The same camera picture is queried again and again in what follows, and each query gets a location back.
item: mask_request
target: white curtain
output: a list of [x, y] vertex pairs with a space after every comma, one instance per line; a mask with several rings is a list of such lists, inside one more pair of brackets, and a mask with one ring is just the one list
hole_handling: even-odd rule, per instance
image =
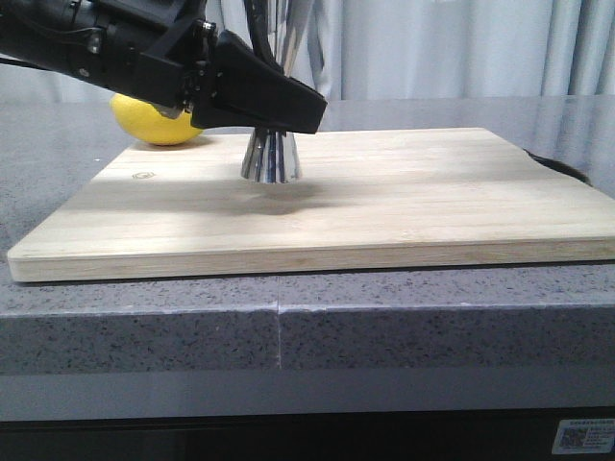
[[[242, 0], [207, 15], [249, 41]], [[615, 0], [316, 0], [294, 75], [330, 100], [615, 94], [614, 23]], [[0, 67], [0, 102], [109, 96]]]

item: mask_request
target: lemon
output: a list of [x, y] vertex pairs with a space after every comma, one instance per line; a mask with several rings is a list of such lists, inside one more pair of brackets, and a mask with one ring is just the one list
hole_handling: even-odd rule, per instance
[[150, 144], [182, 144], [203, 132], [190, 125], [190, 114], [186, 112], [176, 119], [167, 118], [151, 104], [123, 94], [113, 95], [110, 106], [115, 120], [126, 133]]

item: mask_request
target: granite countertop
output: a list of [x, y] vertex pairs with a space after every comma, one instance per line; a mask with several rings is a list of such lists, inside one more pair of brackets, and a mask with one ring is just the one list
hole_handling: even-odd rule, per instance
[[[615, 197], [613, 96], [336, 102], [322, 130], [448, 127]], [[613, 261], [19, 284], [6, 251], [132, 140], [104, 104], [4, 106], [0, 139], [0, 392], [24, 376], [585, 367], [614, 378], [548, 404], [614, 404]]]

